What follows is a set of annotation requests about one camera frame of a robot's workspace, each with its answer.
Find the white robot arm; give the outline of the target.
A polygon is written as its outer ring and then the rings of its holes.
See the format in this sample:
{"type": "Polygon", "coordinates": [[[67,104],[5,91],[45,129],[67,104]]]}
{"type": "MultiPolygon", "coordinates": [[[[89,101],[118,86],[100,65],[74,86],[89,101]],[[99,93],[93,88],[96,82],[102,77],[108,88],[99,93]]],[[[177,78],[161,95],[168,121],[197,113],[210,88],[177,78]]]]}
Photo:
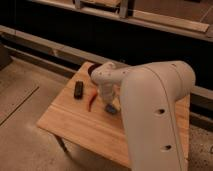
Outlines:
{"type": "Polygon", "coordinates": [[[105,102],[120,86],[122,122],[132,171],[187,171],[175,116],[175,103],[195,86],[184,61],[152,62],[117,68],[112,62],[88,69],[105,102]]]}

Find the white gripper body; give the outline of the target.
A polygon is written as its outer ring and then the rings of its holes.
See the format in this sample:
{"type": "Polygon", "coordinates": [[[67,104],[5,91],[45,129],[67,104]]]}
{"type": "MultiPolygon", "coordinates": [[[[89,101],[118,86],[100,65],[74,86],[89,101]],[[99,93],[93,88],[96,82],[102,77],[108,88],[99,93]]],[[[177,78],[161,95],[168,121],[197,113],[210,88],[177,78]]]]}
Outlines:
{"type": "Polygon", "coordinates": [[[111,83],[101,84],[99,86],[100,96],[104,103],[111,103],[115,98],[114,85],[111,83]]]}

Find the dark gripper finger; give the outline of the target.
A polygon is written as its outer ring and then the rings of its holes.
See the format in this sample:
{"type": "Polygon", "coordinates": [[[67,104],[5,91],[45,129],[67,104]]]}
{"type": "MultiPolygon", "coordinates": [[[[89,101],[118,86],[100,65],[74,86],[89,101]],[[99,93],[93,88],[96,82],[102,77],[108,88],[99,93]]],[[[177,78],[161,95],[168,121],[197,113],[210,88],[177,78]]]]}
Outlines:
{"type": "Polygon", "coordinates": [[[107,104],[105,106],[105,111],[108,112],[108,113],[110,113],[110,114],[112,114],[112,115],[118,113],[118,110],[114,106],[112,106],[111,104],[107,104]]]}

